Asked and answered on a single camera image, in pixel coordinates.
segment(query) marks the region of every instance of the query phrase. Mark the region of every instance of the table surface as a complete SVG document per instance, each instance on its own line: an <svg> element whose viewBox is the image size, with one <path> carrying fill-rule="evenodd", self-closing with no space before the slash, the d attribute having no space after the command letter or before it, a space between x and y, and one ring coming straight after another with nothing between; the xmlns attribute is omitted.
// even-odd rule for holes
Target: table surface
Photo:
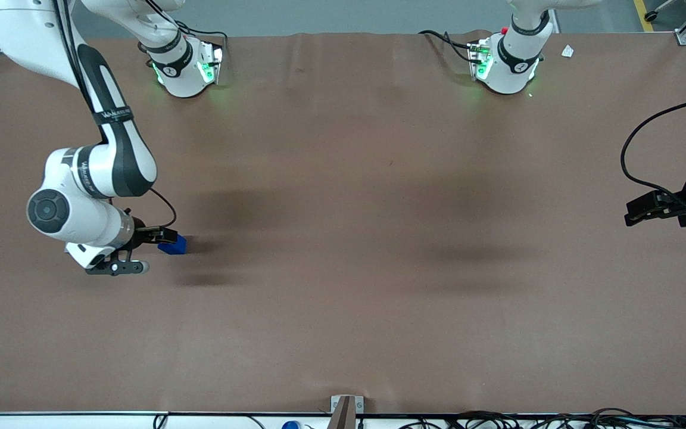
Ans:
<svg viewBox="0 0 686 429"><path fill-rule="evenodd" d="M49 152L99 134L0 59L0 411L686 413L686 229L625 227L648 190L618 163L686 101L673 35L554 35L512 96L424 36L229 43L227 87L177 100L136 41L93 42L191 246L119 278L28 225ZM686 110L628 162L680 188Z"/></svg>

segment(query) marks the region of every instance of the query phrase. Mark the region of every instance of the metal bracket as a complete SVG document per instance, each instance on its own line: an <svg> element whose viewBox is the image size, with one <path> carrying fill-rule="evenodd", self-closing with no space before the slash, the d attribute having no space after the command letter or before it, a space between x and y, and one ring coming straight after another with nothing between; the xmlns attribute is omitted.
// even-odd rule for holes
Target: metal bracket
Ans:
<svg viewBox="0 0 686 429"><path fill-rule="evenodd" d="M335 407L338 406L338 402L340 402L341 397L344 396L351 396L352 399L354 399L354 404L356 405L356 413L357 414L362 414L364 413L364 396L355 396L355 394L335 394L334 396L330 397L330 412L333 413L335 412Z"/></svg>
<svg viewBox="0 0 686 429"><path fill-rule="evenodd" d="M678 28L674 29L674 35L677 38L677 43L679 46L686 46L686 39L682 38L682 35L680 34L680 30Z"/></svg>

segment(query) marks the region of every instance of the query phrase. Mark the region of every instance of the blue block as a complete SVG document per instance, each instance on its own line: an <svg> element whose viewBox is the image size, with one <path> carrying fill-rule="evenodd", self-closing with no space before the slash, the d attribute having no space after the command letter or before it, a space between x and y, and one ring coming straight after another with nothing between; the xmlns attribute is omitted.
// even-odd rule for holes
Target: blue block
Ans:
<svg viewBox="0 0 686 429"><path fill-rule="evenodd" d="M158 249L163 250L169 255L184 255L187 253L187 239L176 234L175 244L161 243L158 244Z"/></svg>

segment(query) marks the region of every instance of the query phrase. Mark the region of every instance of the green led light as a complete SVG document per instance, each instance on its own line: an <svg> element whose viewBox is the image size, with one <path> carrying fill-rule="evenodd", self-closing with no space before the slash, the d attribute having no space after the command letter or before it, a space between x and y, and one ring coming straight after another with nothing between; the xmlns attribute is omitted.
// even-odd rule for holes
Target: green led light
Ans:
<svg viewBox="0 0 686 429"><path fill-rule="evenodd" d="M158 76L158 83L160 83L161 85L164 85L163 78L160 77L160 73L158 72L158 67L155 66L155 63L152 64L152 69L155 70L155 75Z"/></svg>

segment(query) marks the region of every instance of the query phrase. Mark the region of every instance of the white robotic arm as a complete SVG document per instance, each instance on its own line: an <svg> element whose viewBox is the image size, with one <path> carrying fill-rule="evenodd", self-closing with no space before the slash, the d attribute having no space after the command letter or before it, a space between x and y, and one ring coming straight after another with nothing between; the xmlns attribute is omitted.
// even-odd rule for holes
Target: white robotic arm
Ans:
<svg viewBox="0 0 686 429"><path fill-rule="evenodd" d="M512 24L469 47L474 79L501 94L515 94L534 78L541 50L552 35L549 9L588 8L602 0L506 0Z"/></svg>
<svg viewBox="0 0 686 429"><path fill-rule="evenodd" d="M27 203L28 220L66 242L91 274L145 272L145 263L117 260L118 250L172 243L177 234L146 228L108 199L146 193L157 178L155 160L109 66L73 29L66 8L67 0L0 0L2 52L28 70L79 88L102 136L99 144L49 155L43 183Z"/></svg>
<svg viewBox="0 0 686 429"><path fill-rule="evenodd" d="M183 35L167 11L185 0L82 0L87 9L126 28L152 59L158 81L177 97L198 95L218 79L223 52L220 46Z"/></svg>

